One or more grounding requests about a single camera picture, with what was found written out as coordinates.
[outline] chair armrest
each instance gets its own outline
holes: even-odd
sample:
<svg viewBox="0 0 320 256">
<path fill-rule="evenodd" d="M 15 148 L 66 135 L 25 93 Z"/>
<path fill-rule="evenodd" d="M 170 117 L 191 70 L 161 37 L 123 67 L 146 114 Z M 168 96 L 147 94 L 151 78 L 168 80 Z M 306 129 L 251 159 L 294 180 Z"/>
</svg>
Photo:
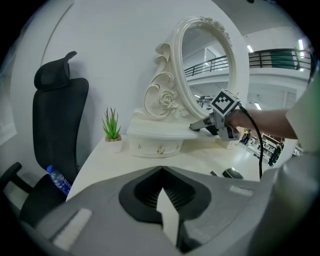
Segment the chair armrest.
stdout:
<svg viewBox="0 0 320 256">
<path fill-rule="evenodd" d="M 16 162 L 13 165 L 9 167 L 8 170 L 5 171 L 5 173 L 0 177 L 0 191 L 3 191 L 6 187 L 6 185 L 9 182 L 13 182 L 16 184 L 19 188 L 24 190 L 27 193 L 30 193 L 32 190 L 32 187 L 24 182 L 18 175 L 17 172 L 22 168 L 21 163 Z"/>
</svg>

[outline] plant pot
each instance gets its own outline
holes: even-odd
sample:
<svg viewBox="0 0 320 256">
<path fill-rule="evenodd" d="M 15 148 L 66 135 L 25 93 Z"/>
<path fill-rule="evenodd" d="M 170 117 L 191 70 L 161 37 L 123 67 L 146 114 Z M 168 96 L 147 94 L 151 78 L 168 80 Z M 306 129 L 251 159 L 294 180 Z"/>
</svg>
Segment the plant pot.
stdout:
<svg viewBox="0 0 320 256">
<path fill-rule="evenodd" d="M 108 153 L 118 153 L 121 151 L 122 148 L 122 139 L 121 136 L 119 135 L 119 139 L 115 139 L 113 141 L 108 141 L 107 137 L 105 137 L 105 143 L 106 143 L 106 149 Z"/>
</svg>

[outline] mirror frame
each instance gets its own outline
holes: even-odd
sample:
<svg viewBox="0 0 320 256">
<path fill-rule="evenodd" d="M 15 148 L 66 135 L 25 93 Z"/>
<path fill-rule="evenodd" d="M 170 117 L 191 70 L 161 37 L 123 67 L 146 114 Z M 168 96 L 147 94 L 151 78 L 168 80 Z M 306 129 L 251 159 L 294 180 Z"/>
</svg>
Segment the mirror frame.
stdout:
<svg viewBox="0 0 320 256">
<path fill-rule="evenodd" d="M 177 120 L 186 117 L 189 120 L 199 120 L 208 116 L 208 112 L 195 101 L 185 77 L 182 41 L 186 30 L 189 28 L 206 30 L 222 45 L 229 64 L 227 89 L 235 95 L 238 94 L 236 91 L 237 63 L 225 27 L 212 18 L 191 16 L 182 20 L 174 28 L 169 43 L 162 43 L 155 49 L 159 54 L 156 59 L 158 70 L 144 96 L 144 108 L 153 120 L 170 118 L 168 122 L 172 122 L 174 119 L 171 116 L 174 116 Z"/>
</svg>

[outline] railing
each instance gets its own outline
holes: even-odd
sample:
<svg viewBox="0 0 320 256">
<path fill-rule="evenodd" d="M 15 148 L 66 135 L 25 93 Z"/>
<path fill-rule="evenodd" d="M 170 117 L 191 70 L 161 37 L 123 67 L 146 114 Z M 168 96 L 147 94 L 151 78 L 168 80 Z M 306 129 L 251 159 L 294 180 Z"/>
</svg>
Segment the railing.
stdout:
<svg viewBox="0 0 320 256">
<path fill-rule="evenodd" d="M 310 53 L 297 49 L 269 49 L 249 53 L 250 68 L 282 68 L 310 70 Z M 213 58 L 184 70 L 186 77 L 193 77 L 204 72 L 214 72 L 229 68 L 227 56 Z"/>
</svg>

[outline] person's arm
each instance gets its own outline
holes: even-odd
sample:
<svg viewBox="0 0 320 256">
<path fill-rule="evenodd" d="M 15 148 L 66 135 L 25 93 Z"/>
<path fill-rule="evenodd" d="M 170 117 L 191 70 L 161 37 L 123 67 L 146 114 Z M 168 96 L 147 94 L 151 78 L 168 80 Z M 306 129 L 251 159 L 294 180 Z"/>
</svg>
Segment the person's arm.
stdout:
<svg viewBox="0 0 320 256">
<path fill-rule="evenodd" d="M 297 136 L 286 118 L 287 109 L 281 110 L 248 110 L 261 133 L 279 138 L 297 139 Z M 255 130 L 250 119 L 240 109 L 232 111 L 225 119 L 231 127 L 243 127 Z"/>
</svg>

